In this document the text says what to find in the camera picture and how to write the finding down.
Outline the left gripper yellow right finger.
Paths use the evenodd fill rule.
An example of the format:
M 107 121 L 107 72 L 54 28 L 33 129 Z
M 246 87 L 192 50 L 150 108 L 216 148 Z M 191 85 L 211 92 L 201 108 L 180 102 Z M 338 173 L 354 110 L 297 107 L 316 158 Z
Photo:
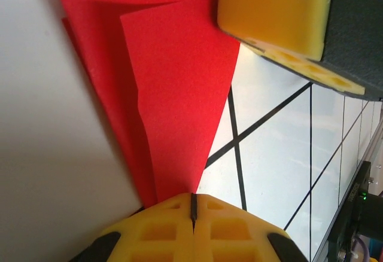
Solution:
M 207 194 L 192 195 L 193 261 L 307 261 L 281 228 Z

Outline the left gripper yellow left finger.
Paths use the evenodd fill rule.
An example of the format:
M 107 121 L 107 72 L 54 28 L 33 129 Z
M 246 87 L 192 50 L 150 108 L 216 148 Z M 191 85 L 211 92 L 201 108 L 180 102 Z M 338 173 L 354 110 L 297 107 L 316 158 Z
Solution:
M 71 261 L 193 261 L 194 194 L 179 194 L 104 229 Z

